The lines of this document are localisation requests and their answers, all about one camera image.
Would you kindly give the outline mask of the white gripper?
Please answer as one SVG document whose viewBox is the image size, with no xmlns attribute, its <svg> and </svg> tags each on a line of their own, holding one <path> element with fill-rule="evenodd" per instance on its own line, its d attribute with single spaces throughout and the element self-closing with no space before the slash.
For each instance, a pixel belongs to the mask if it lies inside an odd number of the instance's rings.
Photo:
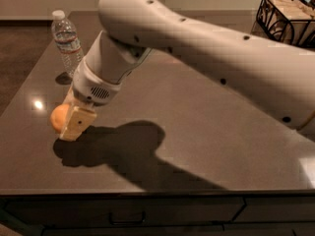
<svg viewBox="0 0 315 236">
<path fill-rule="evenodd" d="M 105 105 L 120 89 L 120 84 L 108 83 L 99 78 L 90 69 L 86 59 L 83 59 L 74 73 L 73 85 L 69 87 L 63 100 L 64 104 L 71 106 L 67 112 L 59 139 L 67 142 L 75 141 L 96 118 L 96 113 L 93 110 L 77 106 L 78 100 L 92 103 L 95 106 Z"/>
</svg>

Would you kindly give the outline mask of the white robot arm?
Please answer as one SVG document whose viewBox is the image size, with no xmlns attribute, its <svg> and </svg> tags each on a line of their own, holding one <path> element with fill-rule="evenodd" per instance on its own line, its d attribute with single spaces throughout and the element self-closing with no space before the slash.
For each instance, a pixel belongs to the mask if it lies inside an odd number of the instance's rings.
<svg viewBox="0 0 315 236">
<path fill-rule="evenodd" d="M 64 101 L 68 111 L 57 129 L 75 141 L 109 103 L 123 80 L 161 50 L 215 81 L 225 81 L 302 136 L 315 136 L 315 54 L 193 20 L 158 0 L 99 0 L 102 30 L 75 71 Z"/>
</svg>

